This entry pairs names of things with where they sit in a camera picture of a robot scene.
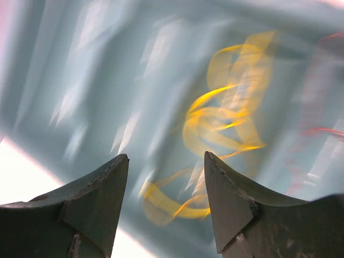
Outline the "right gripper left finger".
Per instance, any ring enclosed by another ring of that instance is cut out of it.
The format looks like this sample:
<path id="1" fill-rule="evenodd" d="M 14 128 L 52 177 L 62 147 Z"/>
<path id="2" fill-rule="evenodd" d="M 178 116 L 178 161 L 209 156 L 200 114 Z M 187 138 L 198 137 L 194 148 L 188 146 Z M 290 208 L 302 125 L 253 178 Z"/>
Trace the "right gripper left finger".
<path id="1" fill-rule="evenodd" d="M 120 154 L 28 202 L 1 205 L 1 257 L 110 257 L 128 164 Z"/>

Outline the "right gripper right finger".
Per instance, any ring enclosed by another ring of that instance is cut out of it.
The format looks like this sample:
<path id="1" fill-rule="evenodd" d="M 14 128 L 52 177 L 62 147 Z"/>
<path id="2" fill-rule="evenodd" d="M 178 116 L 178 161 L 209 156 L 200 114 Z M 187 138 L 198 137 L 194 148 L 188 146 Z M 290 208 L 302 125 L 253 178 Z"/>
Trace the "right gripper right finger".
<path id="1" fill-rule="evenodd" d="M 270 190 L 211 152 L 204 174 L 223 257 L 343 257 L 343 195 L 305 201 Z"/>

